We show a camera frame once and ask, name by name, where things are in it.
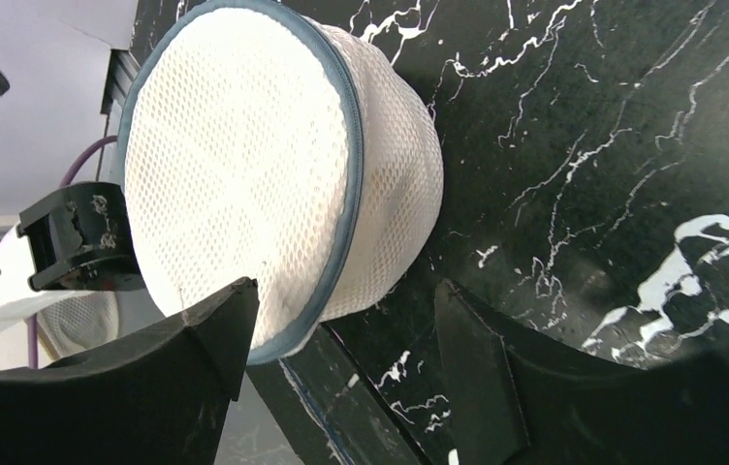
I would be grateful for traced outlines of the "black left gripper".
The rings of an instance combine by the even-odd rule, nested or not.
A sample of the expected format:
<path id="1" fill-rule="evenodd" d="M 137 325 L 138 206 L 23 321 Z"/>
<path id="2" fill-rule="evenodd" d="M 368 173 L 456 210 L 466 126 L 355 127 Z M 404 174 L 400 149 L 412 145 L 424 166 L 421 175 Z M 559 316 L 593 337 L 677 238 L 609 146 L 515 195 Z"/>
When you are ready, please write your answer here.
<path id="1" fill-rule="evenodd" d="M 57 189 L 19 214 L 28 238 L 34 291 L 142 290 L 121 187 L 82 182 Z"/>

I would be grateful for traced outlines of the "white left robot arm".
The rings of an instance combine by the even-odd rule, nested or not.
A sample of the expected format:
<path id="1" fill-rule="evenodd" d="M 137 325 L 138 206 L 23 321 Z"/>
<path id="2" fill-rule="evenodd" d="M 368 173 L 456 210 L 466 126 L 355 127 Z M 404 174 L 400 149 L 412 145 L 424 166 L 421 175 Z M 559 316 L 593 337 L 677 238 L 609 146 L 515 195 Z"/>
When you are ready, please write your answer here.
<path id="1" fill-rule="evenodd" d="M 65 299 L 143 286 L 117 184 L 57 189 L 0 240 L 0 332 Z"/>

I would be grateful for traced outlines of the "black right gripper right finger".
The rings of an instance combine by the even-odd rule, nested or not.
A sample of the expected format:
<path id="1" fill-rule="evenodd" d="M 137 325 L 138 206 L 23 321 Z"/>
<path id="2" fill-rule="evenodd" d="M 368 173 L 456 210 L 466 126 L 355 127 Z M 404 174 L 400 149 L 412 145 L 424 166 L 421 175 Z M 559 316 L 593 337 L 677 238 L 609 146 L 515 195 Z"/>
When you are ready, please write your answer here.
<path id="1" fill-rule="evenodd" d="M 463 464 L 729 464 L 729 344 L 652 369 L 568 347 L 445 280 L 435 326 Z"/>

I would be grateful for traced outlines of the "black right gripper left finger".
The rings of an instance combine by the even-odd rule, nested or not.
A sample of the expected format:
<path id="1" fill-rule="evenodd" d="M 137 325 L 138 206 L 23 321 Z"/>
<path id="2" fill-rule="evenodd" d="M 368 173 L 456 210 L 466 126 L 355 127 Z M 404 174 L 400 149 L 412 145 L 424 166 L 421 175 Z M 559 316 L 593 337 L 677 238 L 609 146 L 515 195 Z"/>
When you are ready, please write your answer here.
<path id="1" fill-rule="evenodd" d="M 0 464 L 213 463 L 258 307 L 242 278 L 95 349 L 0 371 Z"/>

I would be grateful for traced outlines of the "white mesh bag blue trim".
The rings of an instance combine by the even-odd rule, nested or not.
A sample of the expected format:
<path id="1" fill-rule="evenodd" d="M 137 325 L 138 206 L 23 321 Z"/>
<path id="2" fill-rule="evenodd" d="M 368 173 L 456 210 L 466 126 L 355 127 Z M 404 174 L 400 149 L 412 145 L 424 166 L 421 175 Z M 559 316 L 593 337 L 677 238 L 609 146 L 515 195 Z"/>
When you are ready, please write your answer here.
<path id="1" fill-rule="evenodd" d="M 385 54 L 273 1 L 185 14 L 133 81 L 118 150 L 153 301 L 171 316 L 255 279 L 252 365 L 384 297 L 443 197 L 433 120 Z"/>

